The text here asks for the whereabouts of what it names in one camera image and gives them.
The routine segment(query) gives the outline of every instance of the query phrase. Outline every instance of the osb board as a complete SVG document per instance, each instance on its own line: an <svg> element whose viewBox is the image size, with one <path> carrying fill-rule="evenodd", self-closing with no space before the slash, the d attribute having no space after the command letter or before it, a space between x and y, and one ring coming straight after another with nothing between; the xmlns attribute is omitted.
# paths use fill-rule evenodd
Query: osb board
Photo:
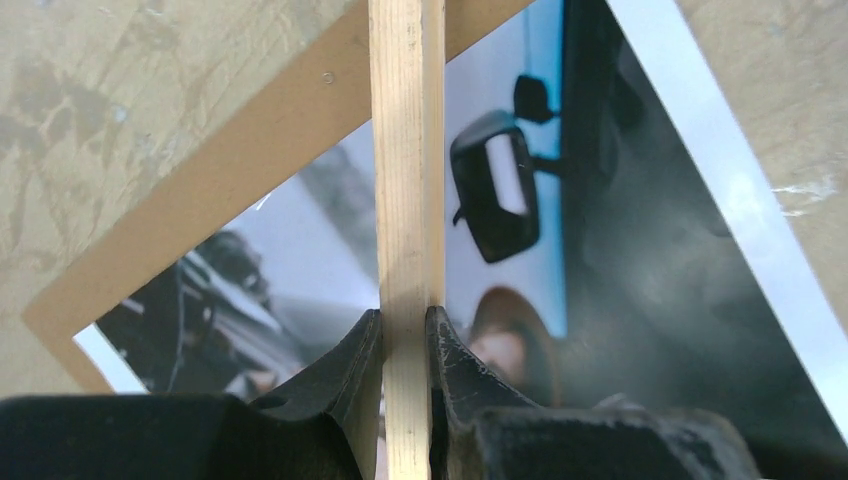
<svg viewBox="0 0 848 480"><path fill-rule="evenodd" d="M68 284L56 284L42 298L68 303L45 301L29 318L54 354L78 366L87 363L70 343L79 319L95 318L290 175L295 164L368 116L367 17L365 2L359 1L323 44L289 65L260 93L261 101L248 104L239 114L241 128L213 137L215 143L206 148L208 163L193 166L183 161L200 141L326 28L345 2L324 0L299 13L300 2L294 1L202 7L195 1L124 2L123 8L110 5L106 11L82 3L85 7L50 0L0 5L0 45L15 45L0 49L0 122L5 122L0 123L0 222L13 227L0 230L0 392L5 394L80 390L20 322L23 306L60 273L67 270L65 278L82 282L85 293L69 297ZM519 3L527 2L449 1L449 54L491 30ZM842 134L848 126L848 59L842 52L848 51L848 37L842 26L848 5L826 0L678 4L769 180L780 189L790 223L845 324L848 298L840 293L848 285L842 268L848 253L841 246L848 230L843 220L848 138ZM39 8L54 10L44 14ZM293 18L298 21L283 28L284 19ZM176 33L176 45L150 41L173 38L168 32ZM34 67L22 67L21 59ZM334 73L330 85L320 80L326 71ZM297 94L286 95L283 88ZM53 95L35 95L45 89ZM100 102L100 123L92 123L98 114L90 115L91 98ZM61 113L63 106L70 113ZM123 122L119 107L127 109ZM258 118L248 118L257 113ZM68 115L72 127L63 131L61 119ZM289 142L285 160L256 146L227 150L250 147L269 132L263 128L271 128L260 122L281 118L285 128L272 131L298 140ZM6 131L15 134L12 148ZM235 159L223 158L226 153ZM233 162L257 155L265 161L251 162L250 175L242 177L250 185L229 182L224 172ZM193 199L180 191L201 196ZM139 208L128 213L136 204ZM178 221L168 223L170 217ZM170 228L157 228L160 224ZM68 268L101 238L88 258ZM121 271L114 267L119 260L127 262ZM45 317L62 320L38 324ZM105 388L96 374L77 375L88 389Z"/></svg>

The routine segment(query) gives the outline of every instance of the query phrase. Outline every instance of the black plastic piece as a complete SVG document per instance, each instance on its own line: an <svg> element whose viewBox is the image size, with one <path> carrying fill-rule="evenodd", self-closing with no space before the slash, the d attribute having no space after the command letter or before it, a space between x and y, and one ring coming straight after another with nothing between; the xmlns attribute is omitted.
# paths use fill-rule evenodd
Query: black plastic piece
<svg viewBox="0 0 848 480"><path fill-rule="evenodd" d="M556 116L549 107L548 88L542 80L519 75L512 93L515 116L534 123L547 123Z"/></svg>
<svg viewBox="0 0 848 480"><path fill-rule="evenodd" d="M505 384L427 312L435 479L759 479L730 423L701 411L549 410Z"/></svg>
<svg viewBox="0 0 848 480"><path fill-rule="evenodd" d="M368 311L342 342L251 405L227 395L0 403L0 478L372 479L382 354Z"/></svg>

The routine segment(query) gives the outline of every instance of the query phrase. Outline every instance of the rearview mirror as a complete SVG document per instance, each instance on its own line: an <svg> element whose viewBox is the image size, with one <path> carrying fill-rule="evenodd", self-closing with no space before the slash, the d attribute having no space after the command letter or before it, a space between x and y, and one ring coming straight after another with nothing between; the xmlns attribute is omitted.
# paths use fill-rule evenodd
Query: rearview mirror
<svg viewBox="0 0 848 480"><path fill-rule="evenodd" d="M539 240L533 157L512 114L495 110L466 127L451 144L450 159L460 204L454 225L465 218L487 263Z"/></svg>

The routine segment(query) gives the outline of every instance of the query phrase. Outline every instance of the wooden strip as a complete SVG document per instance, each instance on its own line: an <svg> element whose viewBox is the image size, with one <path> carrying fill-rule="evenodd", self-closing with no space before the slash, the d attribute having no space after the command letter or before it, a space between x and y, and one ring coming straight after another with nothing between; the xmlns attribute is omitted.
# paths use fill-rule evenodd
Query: wooden strip
<svg viewBox="0 0 848 480"><path fill-rule="evenodd" d="M389 478L429 479L424 314L444 295L444 0L370 0Z"/></svg>
<svg viewBox="0 0 848 480"><path fill-rule="evenodd" d="M448 58L529 3L451 1ZM72 341L75 333L368 120L367 7L366 0L358 0L135 208L122 213L96 244L57 273L24 313L27 326L83 389L110 391ZM325 72L333 73L330 85Z"/></svg>

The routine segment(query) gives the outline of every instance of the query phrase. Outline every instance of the clamp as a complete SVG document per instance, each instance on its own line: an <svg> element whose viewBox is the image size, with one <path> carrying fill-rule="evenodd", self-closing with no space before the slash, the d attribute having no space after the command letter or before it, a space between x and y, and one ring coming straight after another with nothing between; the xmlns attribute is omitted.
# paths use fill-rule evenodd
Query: clamp
<svg viewBox="0 0 848 480"><path fill-rule="evenodd" d="M722 418L542 408L425 316L434 479L758 479ZM20 397L0 403L0 478L371 479L381 316L246 404L229 395Z"/></svg>

